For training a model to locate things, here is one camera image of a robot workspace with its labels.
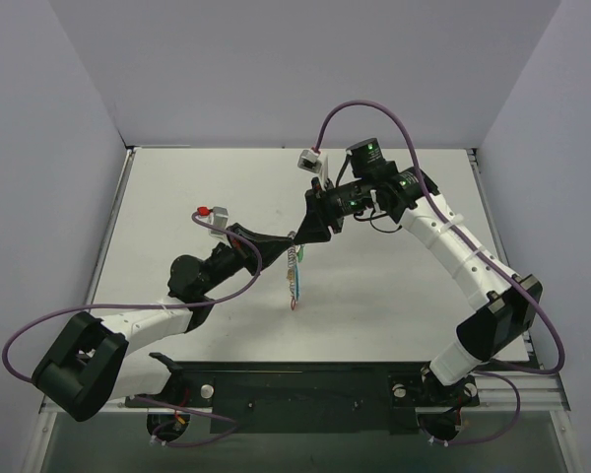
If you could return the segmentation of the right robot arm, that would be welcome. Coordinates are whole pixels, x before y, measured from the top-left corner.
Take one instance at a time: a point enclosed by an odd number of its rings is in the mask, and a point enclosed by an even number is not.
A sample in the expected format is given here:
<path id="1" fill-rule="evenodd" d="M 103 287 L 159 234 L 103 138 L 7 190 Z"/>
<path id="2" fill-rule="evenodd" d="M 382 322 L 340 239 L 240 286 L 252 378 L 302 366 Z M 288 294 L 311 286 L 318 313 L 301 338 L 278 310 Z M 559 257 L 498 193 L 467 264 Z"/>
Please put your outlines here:
<path id="1" fill-rule="evenodd" d="M 424 369 L 420 389 L 426 400 L 445 401 L 472 370 L 530 328 L 541 283 L 516 275 L 468 234 L 462 216 L 451 211 L 423 172 L 399 170 L 384 159 L 374 138 L 347 149 L 352 182 L 333 185 L 326 156 L 311 149 L 301 152 L 297 164 L 315 177 L 305 193 L 306 213 L 295 244 L 326 242 L 341 231 L 345 217 L 380 211 L 431 252 L 473 310 L 457 326 L 454 341 Z"/>

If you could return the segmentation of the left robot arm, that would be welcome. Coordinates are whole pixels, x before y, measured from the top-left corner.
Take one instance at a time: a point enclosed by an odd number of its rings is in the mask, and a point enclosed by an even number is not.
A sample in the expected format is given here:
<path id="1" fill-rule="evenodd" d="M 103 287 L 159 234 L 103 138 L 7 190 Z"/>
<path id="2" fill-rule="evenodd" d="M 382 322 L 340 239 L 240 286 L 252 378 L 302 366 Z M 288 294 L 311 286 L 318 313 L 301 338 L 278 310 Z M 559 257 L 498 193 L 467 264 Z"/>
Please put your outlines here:
<path id="1" fill-rule="evenodd" d="M 254 275 L 294 245 L 295 237 L 269 236 L 239 224 L 209 257 L 184 254 L 173 260 L 168 293 L 152 309 L 69 318 L 32 375 L 33 385 L 74 420 L 86 421 L 113 397 L 130 394 L 120 375 L 124 359 L 168 336 L 198 328 L 212 310 L 208 293 L 245 269 Z"/>

